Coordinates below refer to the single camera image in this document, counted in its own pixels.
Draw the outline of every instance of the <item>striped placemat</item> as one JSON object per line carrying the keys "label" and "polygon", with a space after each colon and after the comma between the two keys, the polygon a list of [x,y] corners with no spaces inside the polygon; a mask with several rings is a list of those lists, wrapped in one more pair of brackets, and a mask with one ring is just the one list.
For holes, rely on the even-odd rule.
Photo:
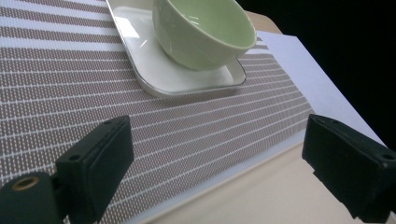
{"label": "striped placemat", "polygon": [[310,104],[262,41],[234,90],[155,98],[137,83],[105,1],[0,2],[0,186],[53,174],[100,122],[132,119],[135,161],[101,223],[121,223],[303,130]]}

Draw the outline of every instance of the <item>placemat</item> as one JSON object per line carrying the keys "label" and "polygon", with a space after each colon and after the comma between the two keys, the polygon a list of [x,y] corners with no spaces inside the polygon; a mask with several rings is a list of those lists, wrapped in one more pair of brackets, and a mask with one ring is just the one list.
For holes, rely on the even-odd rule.
{"label": "placemat", "polygon": [[0,186],[129,115],[135,161],[101,223],[136,217],[303,130],[314,113],[265,43],[244,85],[159,99],[137,83],[105,1],[0,2]]}

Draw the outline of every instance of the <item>white plate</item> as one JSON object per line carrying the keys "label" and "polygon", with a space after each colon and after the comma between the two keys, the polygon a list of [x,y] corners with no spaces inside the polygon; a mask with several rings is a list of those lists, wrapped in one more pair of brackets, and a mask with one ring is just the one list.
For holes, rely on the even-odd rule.
{"label": "white plate", "polygon": [[245,71],[237,59],[216,70],[193,71],[168,58],[155,37],[151,10],[141,7],[140,2],[108,4],[143,90],[165,98],[232,88],[245,82]]}

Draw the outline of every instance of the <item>table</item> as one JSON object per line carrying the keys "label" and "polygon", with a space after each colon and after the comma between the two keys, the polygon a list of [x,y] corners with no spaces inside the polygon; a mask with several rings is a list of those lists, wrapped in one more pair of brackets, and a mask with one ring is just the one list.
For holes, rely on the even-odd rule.
{"label": "table", "polygon": [[[257,30],[281,34],[268,17],[247,14]],[[300,143],[142,223],[362,223],[312,174],[302,148]]]}

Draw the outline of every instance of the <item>green bowl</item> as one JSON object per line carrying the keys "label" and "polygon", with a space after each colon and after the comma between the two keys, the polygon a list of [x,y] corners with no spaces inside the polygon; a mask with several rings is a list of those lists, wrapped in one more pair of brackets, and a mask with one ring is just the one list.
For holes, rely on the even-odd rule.
{"label": "green bowl", "polygon": [[234,0],[154,0],[152,20],[166,54],[194,70],[222,67],[256,43],[252,22]]}

